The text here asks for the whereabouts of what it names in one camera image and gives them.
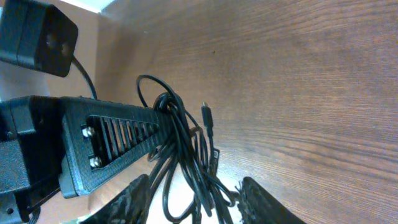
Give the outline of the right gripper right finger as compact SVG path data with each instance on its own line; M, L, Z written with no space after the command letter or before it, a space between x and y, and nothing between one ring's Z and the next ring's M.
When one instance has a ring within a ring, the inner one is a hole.
M243 178L238 192L243 223L305 224L251 177Z

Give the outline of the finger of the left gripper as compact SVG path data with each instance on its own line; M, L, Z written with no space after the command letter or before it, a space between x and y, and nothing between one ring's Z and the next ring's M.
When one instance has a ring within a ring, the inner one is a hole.
M59 176L64 198L94 192L164 145L172 133L166 113L90 98L62 97L65 156Z

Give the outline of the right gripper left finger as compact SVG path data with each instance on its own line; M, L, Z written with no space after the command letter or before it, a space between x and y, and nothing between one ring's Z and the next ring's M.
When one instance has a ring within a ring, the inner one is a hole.
M140 175L122 192L81 223L84 224L141 224L149 213L149 176Z

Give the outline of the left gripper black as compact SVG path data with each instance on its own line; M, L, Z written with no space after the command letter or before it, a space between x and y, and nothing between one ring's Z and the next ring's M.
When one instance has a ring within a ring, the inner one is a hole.
M34 223L41 206L65 190L60 98L1 102L1 222Z

